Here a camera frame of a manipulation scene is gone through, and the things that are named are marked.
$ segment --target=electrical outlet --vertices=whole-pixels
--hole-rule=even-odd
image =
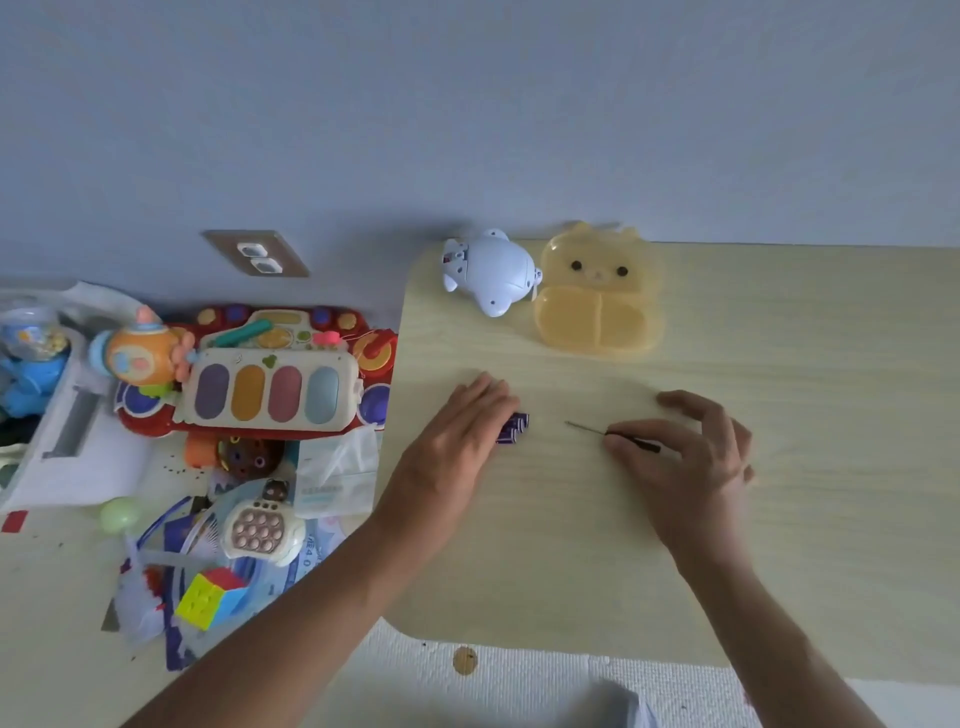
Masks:
[[[204,231],[202,235],[217,253],[248,276],[307,278],[310,275],[277,231]]]

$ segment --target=red toy piano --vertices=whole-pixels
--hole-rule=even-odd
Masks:
[[[356,311],[235,303],[205,308],[196,323],[168,326],[196,336],[198,359],[189,379],[161,397],[120,383],[114,410],[133,432],[305,440],[360,425],[380,428],[387,420],[396,334],[370,328]],[[239,329],[260,332],[217,344]]]

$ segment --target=purple battery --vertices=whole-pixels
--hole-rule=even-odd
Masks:
[[[516,430],[512,427],[504,427],[500,430],[500,434],[496,436],[496,443],[498,445],[513,445],[516,443]]]
[[[526,431],[526,428],[530,425],[530,415],[526,412],[515,412],[510,416],[510,419],[507,421],[508,425],[513,425],[520,432]]]

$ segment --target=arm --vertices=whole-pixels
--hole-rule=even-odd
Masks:
[[[486,374],[457,387],[403,453],[371,517],[125,728],[188,725],[196,716],[206,728],[300,725],[373,624],[449,540],[518,404],[505,382]],[[273,670],[249,670],[251,662]]]
[[[636,481],[650,521],[707,613],[767,728],[883,728],[883,724],[763,588],[743,543],[750,431],[716,402],[662,392],[660,404],[699,420],[701,433],[666,420],[610,425],[677,451],[678,462],[609,434],[604,445]]]

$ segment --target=clear plastic jar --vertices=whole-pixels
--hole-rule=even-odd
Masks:
[[[55,308],[21,299],[0,303],[0,344],[17,359],[49,361],[67,349],[69,340]]]

